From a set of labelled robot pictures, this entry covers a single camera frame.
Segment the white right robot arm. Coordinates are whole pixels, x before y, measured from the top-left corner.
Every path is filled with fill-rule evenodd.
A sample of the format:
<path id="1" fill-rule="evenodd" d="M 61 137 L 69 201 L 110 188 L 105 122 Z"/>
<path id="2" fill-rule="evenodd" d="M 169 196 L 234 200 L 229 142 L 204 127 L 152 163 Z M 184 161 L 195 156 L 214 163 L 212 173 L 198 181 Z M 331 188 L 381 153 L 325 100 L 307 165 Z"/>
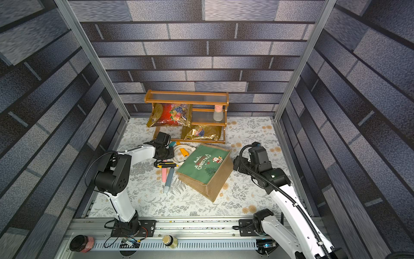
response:
<path id="1" fill-rule="evenodd" d="M 271 237 L 291 259 L 346 259 L 342 248 L 336 248 L 309 216 L 297 197 L 289 177 L 274 168 L 263 147 L 247 146 L 250 158 L 241 154 L 238 170 L 245 171 L 277 204 L 290 224 L 287 229 L 268 209 L 253 216 L 255 231 Z"/>

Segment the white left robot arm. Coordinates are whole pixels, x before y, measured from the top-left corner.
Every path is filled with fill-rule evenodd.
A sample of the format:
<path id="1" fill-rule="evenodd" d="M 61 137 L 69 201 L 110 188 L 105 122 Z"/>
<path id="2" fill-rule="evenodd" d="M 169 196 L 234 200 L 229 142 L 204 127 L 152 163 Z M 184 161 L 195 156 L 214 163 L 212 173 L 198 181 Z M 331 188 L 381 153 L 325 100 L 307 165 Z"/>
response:
<path id="1" fill-rule="evenodd" d="M 154 164 L 174 157 L 169 147 L 170 139 L 152 140 L 135 149 L 124 152 L 107 152 L 97 159 L 97 173 L 93 183 L 98 191 L 106 195 L 113 206 L 114 226 L 111 236 L 133 237 L 141 230 L 139 215 L 132 206 L 126 191 L 130 169 L 133 165 L 148 159 Z"/>

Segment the yellow black utility knife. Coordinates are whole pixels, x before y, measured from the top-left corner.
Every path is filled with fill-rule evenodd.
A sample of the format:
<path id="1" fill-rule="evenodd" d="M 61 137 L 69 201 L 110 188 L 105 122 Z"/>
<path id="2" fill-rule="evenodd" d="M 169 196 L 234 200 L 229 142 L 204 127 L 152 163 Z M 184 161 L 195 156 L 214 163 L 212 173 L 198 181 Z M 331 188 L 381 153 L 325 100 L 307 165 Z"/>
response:
<path id="1" fill-rule="evenodd" d="M 171 162 L 171 161 L 156 161 L 154 163 L 156 168 L 174 168 L 178 167 L 178 164 Z"/>

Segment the grey blue art knife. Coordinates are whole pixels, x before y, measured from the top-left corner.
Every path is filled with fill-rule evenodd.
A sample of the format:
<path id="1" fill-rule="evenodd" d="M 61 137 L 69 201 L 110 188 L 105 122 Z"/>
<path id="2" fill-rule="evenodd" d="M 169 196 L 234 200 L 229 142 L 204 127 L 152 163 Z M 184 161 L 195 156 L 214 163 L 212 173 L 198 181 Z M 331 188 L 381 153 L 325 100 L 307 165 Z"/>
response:
<path id="1" fill-rule="evenodd" d="M 167 175 L 167 180 L 166 180 L 166 183 L 165 183 L 165 186 L 164 186 L 164 189 L 163 189 L 163 192 L 166 193 L 166 194 L 169 192 L 171 182 L 172 182 L 173 176 L 174 176 L 174 171 L 175 171 L 174 167 L 169 168 L 169 172 L 168 172 L 168 175 Z"/>

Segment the green jute Christmas bag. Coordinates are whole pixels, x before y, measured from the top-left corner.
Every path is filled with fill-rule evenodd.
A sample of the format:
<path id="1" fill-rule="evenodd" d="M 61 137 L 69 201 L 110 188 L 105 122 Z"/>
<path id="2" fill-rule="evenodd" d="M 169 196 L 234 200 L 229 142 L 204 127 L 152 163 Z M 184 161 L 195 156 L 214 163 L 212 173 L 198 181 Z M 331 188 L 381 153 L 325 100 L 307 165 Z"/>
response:
<path id="1" fill-rule="evenodd" d="M 177 177 L 211 202 L 215 202 L 233 167 L 230 150 L 201 144 L 179 167 Z"/>

